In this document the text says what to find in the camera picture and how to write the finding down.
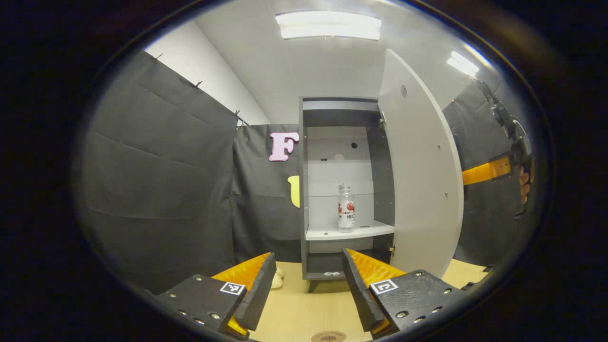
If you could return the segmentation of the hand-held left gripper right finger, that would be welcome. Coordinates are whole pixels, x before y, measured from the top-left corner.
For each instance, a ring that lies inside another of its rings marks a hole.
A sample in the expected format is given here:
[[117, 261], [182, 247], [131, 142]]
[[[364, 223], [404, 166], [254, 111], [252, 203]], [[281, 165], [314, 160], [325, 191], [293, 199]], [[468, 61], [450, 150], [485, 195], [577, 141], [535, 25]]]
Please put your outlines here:
[[362, 328], [374, 339], [422, 336], [468, 295], [426, 270], [406, 273], [348, 248], [342, 267]]

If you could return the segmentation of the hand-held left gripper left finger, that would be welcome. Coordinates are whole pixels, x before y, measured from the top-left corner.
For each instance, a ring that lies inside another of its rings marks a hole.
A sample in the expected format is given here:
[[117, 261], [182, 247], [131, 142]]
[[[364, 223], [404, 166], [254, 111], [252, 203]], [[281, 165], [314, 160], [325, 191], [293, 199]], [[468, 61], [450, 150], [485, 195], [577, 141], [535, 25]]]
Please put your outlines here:
[[275, 254], [269, 252], [211, 277], [192, 275], [159, 294], [157, 301], [189, 325], [249, 340], [250, 332], [257, 329], [275, 275]]

